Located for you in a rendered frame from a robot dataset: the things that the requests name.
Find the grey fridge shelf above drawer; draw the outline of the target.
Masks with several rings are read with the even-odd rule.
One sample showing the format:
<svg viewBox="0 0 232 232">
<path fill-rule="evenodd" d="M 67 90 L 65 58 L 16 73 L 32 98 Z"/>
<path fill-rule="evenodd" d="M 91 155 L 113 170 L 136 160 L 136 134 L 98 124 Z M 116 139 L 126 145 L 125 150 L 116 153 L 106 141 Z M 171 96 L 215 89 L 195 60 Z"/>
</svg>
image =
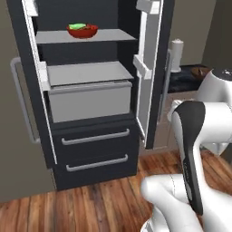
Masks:
<svg viewBox="0 0 232 232">
<path fill-rule="evenodd" d="M 132 75 L 118 61 L 53 65 L 48 66 L 47 71 L 52 86 L 132 79 Z"/>
</svg>

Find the thin grey fridge shelf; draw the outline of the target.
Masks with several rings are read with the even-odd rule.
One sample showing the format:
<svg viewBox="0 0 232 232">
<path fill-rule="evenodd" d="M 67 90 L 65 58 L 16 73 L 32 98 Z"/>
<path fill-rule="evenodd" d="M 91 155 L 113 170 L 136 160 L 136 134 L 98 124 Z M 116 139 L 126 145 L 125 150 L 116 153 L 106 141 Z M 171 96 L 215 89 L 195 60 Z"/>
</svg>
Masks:
<svg viewBox="0 0 232 232">
<path fill-rule="evenodd" d="M 96 35 L 87 39 L 74 38 L 67 31 L 39 31 L 36 35 L 37 44 L 65 44 L 105 41 L 129 41 L 135 37 L 121 29 L 100 29 Z"/>
</svg>

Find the red bowl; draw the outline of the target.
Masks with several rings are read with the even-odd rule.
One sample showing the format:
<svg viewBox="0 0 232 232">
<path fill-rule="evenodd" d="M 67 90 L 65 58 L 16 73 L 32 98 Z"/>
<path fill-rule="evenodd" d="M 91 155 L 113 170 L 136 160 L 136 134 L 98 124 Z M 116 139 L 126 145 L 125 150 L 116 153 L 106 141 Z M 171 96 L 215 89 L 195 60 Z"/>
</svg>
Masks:
<svg viewBox="0 0 232 232">
<path fill-rule="evenodd" d="M 91 38 L 95 36 L 98 32 L 99 27 L 95 24 L 86 24 L 85 27 L 79 29 L 79 30 L 71 30 L 69 28 L 69 25 L 66 26 L 66 30 L 74 38 Z"/>
</svg>

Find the brown bowl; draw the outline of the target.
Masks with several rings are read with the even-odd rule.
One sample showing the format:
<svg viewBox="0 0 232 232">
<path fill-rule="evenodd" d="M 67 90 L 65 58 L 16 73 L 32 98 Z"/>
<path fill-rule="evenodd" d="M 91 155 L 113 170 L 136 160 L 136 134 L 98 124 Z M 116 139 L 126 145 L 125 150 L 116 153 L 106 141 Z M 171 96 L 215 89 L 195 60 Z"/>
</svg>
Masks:
<svg viewBox="0 0 232 232">
<path fill-rule="evenodd" d="M 210 72 L 210 69 L 207 67 L 194 67 L 191 69 L 192 75 L 198 81 L 202 81 L 209 72 Z"/>
</svg>

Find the black fridge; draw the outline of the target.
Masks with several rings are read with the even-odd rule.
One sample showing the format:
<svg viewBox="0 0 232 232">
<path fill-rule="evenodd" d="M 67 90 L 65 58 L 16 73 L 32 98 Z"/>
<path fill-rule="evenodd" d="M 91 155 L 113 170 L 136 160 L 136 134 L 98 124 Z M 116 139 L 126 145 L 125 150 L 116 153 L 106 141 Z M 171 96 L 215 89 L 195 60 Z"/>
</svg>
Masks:
<svg viewBox="0 0 232 232">
<path fill-rule="evenodd" d="M 46 43 L 36 44 L 39 62 L 46 62 L 47 67 L 53 65 L 120 62 L 132 75 L 132 79 L 107 81 L 129 81 L 130 112 L 119 115 L 104 116 L 77 121 L 54 122 L 49 102 L 49 91 L 43 91 L 46 110 L 48 113 L 52 137 L 55 130 L 66 130 L 76 127 L 85 127 L 115 121 L 134 120 L 139 133 L 139 147 L 145 148 L 141 139 L 140 127 L 136 119 L 139 78 L 133 64 L 133 57 L 139 52 L 140 15 L 136 8 L 138 0 L 36 0 L 38 15 L 31 16 L 34 26 L 34 35 L 39 31 L 67 31 L 68 24 L 95 24 L 100 29 L 121 29 L 135 37 L 129 41 L 105 41 L 85 43 Z M 33 133 L 39 138 L 32 105 L 26 107 Z M 74 159 L 91 158 L 93 156 L 61 157 L 56 154 L 57 163 L 63 164 Z"/>
</svg>

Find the black freezer drawer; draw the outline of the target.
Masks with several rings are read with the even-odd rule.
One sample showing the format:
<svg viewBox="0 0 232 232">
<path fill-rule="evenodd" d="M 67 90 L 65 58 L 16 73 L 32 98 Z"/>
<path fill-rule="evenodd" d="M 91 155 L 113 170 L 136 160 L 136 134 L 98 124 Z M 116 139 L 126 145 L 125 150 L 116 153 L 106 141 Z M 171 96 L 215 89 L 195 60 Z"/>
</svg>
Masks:
<svg viewBox="0 0 232 232">
<path fill-rule="evenodd" d="M 74 140 L 98 135 L 123 132 L 130 129 L 130 135 L 116 139 L 97 140 L 80 144 L 64 146 L 62 138 Z M 126 150 L 139 147 L 139 133 L 134 120 L 115 121 L 103 124 L 95 124 L 85 127 L 76 127 L 53 132 L 55 153 L 61 157 L 68 156 L 93 156 L 106 153 L 108 150 Z"/>
<path fill-rule="evenodd" d="M 85 169 L 69 172 L 66 165 L 70 167 L 123 158 L 128 154 L 126 162 L 103 166 L 93 169 Z M 96 154 L 91 158 L 74 159 L 58 164 L 53 167 L 53 175 L 57 190 L 72 189 L 81 186 L 96 184 L 112 179 L 121 179 L 133 176 L 137 173 L 139 149 L 128 148 L 126 150 L 108 150 L 103 154 Z"/>
</svg>

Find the grey crisper drawer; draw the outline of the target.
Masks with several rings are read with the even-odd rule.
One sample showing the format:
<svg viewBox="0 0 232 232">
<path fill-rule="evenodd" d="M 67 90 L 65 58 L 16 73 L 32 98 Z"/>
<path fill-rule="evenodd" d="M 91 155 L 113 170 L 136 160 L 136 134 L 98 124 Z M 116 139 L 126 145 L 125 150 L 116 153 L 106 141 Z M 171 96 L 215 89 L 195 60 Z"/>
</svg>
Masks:
<svg viewBox="0 0 232 232">
<path fill-rule="evenodd" d="M 48 96 L 53 121 L 77 121 L 129 113 L 131 87 L 131 82 L 119 81 L 52 88 Z"/>
</svg>

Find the beige counter cupboard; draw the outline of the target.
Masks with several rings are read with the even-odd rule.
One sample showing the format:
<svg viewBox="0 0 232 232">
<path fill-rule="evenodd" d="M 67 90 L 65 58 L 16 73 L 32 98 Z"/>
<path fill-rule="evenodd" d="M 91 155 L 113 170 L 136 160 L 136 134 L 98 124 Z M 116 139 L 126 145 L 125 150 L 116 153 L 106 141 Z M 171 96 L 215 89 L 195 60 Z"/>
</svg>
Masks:
<svg viewBox="0 0 232 232">
<path fill-rule="evenodd" d="M 177 148 L 177 143 L 170 122 L 168 121 L 167 114 L 174 100 L 191 100 L 195 97 L 196 93 L 196 91 L 191 91 L 168 94 L 160 123 L 156 129 L 153 153 L 172 151 Z"/>
</svg>

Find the white door bin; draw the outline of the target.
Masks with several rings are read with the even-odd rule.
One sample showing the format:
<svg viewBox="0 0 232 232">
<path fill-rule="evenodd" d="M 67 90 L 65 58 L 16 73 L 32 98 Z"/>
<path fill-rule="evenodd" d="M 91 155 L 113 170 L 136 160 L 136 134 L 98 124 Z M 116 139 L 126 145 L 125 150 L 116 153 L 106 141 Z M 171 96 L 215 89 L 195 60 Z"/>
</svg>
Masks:
<svg viewBox="0 0 232 232">
<path fill-rule="evenodd" d="M 36 0 L 22 0 L 22 3 L 24 4 L 25 11 L 29 16 L 38 15 Z"/>
<path fill-rule="evenodd" d="M 160 1 L 138 0 L 136 8 L 149 15 L 157 15 L 160 12 Z"/>
<path fill-rule="evenodd" d="M 133 64 L 136 67 L 137 71 L 139 72 L 140 76 L 144 80 L 150 80 L 151 79 L 152 70 L 150 70 L 146 66 L 146 64 L 141 60 L 141 58 L 140 58 L 140 56 L 138 54 L 134 55 Z"/>
<path fill-rule="evenodd" d="M 50 91 L 51 85 L 49 82 L 46 62 L 39 62 L 39 77 L 43 91 Z"/>
</svg>

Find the white paper towel roll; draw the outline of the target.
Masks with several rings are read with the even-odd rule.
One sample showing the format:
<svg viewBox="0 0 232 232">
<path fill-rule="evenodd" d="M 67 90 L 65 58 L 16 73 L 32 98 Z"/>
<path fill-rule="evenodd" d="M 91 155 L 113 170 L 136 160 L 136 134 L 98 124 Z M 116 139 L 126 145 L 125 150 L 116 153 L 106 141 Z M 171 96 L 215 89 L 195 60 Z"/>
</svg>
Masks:
<svg viewBox="0 0 232 232">
<path fill-rule="evenodd" d="M 180 39 L 175 39 L 171 41 L 171 52 L 172 52 L 172 63 L 171 71 L 173 73 L 180 73 L 180 62 L 183 53 L 184 42 Z"/>
</svg>

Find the green food item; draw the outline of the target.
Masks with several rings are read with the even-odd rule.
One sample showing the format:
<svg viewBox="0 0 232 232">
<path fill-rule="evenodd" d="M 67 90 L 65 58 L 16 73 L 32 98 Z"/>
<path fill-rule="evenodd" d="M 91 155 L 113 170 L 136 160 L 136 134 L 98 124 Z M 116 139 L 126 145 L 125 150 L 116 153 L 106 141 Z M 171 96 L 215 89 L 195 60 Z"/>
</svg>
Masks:
<svg viewBox="0 0 232 232">
<path fill-rule="evenodd" d="M 83 28 L 85 26 L 86 26 L 86 24 L 83 24 L 83 23 L 69 24 L 69 28 L 71 30 L 79 30 L 79 29 L 81 29 L 81 28 Z"/>
</svg>

